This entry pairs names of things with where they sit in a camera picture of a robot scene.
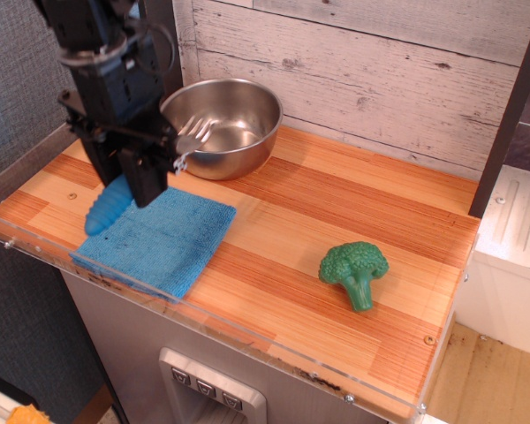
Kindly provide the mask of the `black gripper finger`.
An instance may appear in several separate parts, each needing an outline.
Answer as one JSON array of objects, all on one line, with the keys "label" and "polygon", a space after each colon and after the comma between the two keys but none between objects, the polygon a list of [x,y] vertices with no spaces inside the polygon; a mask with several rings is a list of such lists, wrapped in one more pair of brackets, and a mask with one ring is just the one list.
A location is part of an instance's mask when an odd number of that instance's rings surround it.
[{"label": "black gripper finger", "polygon": [[116,144],[110,140],[104,142],[82,139],[83,148],[95,168],[98,177],[105,186],[122,174],[117,156]]},{"label": "black gripper finger", "polygon": [[167,169],[153,156],[122,148],[118,160],[139,208],[145,208],[167,187]]}]

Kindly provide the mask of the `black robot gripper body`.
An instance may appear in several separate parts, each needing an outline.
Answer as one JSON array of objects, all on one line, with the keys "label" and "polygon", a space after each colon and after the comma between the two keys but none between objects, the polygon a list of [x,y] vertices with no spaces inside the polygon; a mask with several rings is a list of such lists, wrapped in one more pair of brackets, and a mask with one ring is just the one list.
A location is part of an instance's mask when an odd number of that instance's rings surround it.
[{"label": "black robot gripper body", "polygon": [[76,85],[59,101],[81,139],[121,148],[130,133],[159,141],[176,132],[160,112],[163,72],[154,48],[61,49],[58,58]]}]

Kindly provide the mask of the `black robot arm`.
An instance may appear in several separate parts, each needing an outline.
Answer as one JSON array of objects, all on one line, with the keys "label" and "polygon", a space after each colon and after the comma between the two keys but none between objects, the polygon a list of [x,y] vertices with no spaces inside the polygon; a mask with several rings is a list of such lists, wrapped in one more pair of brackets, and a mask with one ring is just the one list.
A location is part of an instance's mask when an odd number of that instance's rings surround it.
[{"label": "black robot arm", "polygon": [[146,207],[167,188],[177,127],[160,111],[183,85],[170,1],[38,1],[75,89],[58,96],[105,185]]}]

